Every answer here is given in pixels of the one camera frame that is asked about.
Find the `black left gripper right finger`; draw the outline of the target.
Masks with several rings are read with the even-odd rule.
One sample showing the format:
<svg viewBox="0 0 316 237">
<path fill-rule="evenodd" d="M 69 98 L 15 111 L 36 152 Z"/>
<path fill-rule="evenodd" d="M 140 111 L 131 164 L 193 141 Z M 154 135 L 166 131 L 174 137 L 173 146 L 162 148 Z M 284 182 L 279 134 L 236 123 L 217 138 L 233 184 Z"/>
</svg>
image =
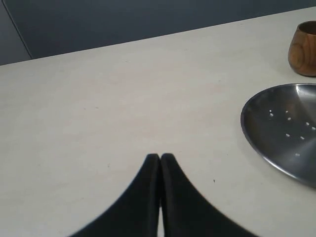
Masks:
<svg viewBox="0 0 316 237">
<path fill-rule="evenodd" d="M 211 205 L 189 181 L 175 156 L 163 154 L 161 205 L 166 237 L 253 237 Z"/>
</svg>

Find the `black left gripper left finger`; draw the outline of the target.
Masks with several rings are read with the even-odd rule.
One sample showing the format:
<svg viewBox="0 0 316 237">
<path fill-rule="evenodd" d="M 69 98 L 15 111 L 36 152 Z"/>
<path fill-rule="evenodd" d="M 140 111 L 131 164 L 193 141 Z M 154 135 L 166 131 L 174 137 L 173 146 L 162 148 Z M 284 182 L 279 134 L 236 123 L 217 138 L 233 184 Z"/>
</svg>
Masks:
<svg viewBox="0 0 316 237">
<path fill-rule="evenodd" d="M 148 154 L 124 193 L 74 237 L 156 237 L 160 208 L 160 158 Z"/>
</svg>

